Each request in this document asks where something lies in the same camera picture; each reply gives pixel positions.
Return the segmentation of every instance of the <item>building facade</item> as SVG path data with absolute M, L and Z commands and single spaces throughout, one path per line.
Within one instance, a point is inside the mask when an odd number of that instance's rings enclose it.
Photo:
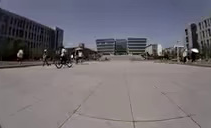
M 161 44 L 150 44 L 145 48 L 145 52 L 150 56 L 162 56 L 163 47 Z
M 188 50 L 192 48 L 200 49 L 198 43 L 197 25 L 195 23 L 190 24 L 185 29 L 185 42 Z
M 104 55 L 139 55 L 145 52 L 147 44 L 146 38 L 127 38 L 127 39 L 97 39 L 96 46 L 98 53 Z
M 128 54 L 138 55 L 145 52 L 146 38 L 128 38 Z
M 115 55 L 126 55 L 127 44 L 128 41 L 126 39 L 116 39 Z
M 114 55 L 115 54 L 115 44 L 116 41 L 113 38 L 110 39 L 97 39 L 96 46 L 98 53 L 104 55 Z
M 55 46 L 54 49 L 59 49 L 63 46 L 64 31 L 58 27 L 55 29 Z
M 211 57 L 211 16 L 198 23 L 198 43 L 203 55 Z
M 13 49 L 8 58 L 15 57 L 20 48 L 26 58 L 39 58 L 43 49 L 53 51 L 60 45 L 63 45 L 62 29 L 52 29 L 0 8 L 0 52 Z

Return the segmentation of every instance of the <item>bicycle wheel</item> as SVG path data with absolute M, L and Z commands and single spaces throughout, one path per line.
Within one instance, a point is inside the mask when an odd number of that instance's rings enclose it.
M 68 68 L 71 68 L 72 67 L 72 62 L 68 62 L 67 66 L 68 66 Z
M 61 63 L 60 60 L 55 61 L 55 66 L 57 67 L 57 69 L 61 69 L 63 67 L 63 64 Z

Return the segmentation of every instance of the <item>plaza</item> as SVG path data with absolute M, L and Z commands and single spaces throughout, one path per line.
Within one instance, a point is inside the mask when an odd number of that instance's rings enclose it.
M 211 68 L 145 61 L 0 69 L 2 128 L 211 128 Z

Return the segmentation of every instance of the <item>bicycle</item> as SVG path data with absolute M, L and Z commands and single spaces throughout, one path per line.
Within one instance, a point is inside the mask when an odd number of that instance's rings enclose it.
M 60 59 L 55 60 L 54 64 L 57 69 L 61 69 L 63 66 L 67 66 L 68 68 L 71 68 L 73 66 L 72 61 L 70 59 L 64 60 L 62 59 L 62 57 L 60 57 Z

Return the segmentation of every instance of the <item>sky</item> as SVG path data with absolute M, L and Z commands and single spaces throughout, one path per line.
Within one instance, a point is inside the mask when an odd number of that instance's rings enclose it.
M 211 15 L 211 0 L 0 0 L 0 7 L 64 30 L 64 45 L 95 48 L 100 38 L 146 37 L 170 47 L 189 23 Z

